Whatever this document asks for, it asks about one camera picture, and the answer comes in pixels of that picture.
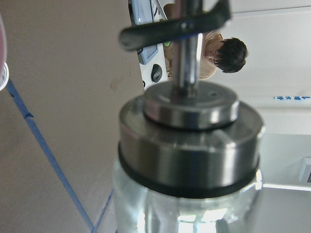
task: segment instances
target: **blue tape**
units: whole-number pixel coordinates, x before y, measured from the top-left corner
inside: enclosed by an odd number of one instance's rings
[[[59,166],[57,160],[55,159],[52,151],[50,150],[47,142],[45,141],[44,137],[42,136],[39,128],[37,127],[36,123],[33,120],[33,115],[29,113],[26,105],[24,104],[23,100],[21,99],[19,93],[17,92],[16,88],[14,87],[12,80],[9,80],[6,86],[8,92],[13,97],[13,100],[18,107],[19,111],[23,115],[24,119],[26,120],[31,132],[35,136],[37,142],[39,143],[40,147],[42,148],[43,152],[45,153],[48,161],[50,162],[51,166],[53,167],[54,171],[56,172],[58,178],[63,183],[67,193],[69,194],[71,200],[73,201],[74,205],[78,209],[81,217],[86,222],[88,228],[93,231],[94,226],[91,222],[89,216],[87,215],[85,209],[83,208],[81,202],[79,201],[77,195],[75,194],[74,190],[72,189],[69,181],[67,180],[65,174],[63,173],[61,167]]]
[[[109,193],[109,196],[108,196],[108,199],[106,201],[106,204],[105,204],[104,208],[102,209],[101,214],[99,215],[99,218],[98,218],[98,220],[97,220],[97,222],[95,224],[95,227],[94,227],[92,233],[97,233],[97,228],[98,228],[99,224],[101,223],[101,220],[102,220],[102,218],[103,218],[103,216],[105,214],[105,211],[106,211],[106,209],[108,207],[108,204],[109,204],[109,202],[110,202],[110,200],[112,198],[112,195],[113,195],[113,190],[111,190],[110,193]]]

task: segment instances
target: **black lever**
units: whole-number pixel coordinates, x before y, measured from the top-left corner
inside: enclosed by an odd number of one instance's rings
[[[229,19],[228,0],[219,0],[208,13],[126,28],[120,33],[119,41],[125,50],[137,50],[219,29]]]

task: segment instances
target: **black mouse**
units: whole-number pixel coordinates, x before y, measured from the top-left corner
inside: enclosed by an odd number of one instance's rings
[[[151,71],[151,80],[155,83],[159,82],[162,78],[162,68],[158,64],[154,64]]]

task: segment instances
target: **beige shirt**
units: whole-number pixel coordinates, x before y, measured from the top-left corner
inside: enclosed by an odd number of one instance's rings
[[[200,68],[200,79],[208,79],[216,73],[217,67],[208,61],[208,58],[204,56],[204,53],[205,53],[205,48],[207,46],[207,43],[217,35],[221,35],[221,32],[211,31],[209,33],[203,34],[201,63],[200,63],[200,67],[201,67]],[[173,73],[171,70],[172,60],[173,60],[173,43],[171,42],[169,46],[163,45],[163,50],[164,50],[166,72],[168,74],[169,79],[171,79],[173,77]]]

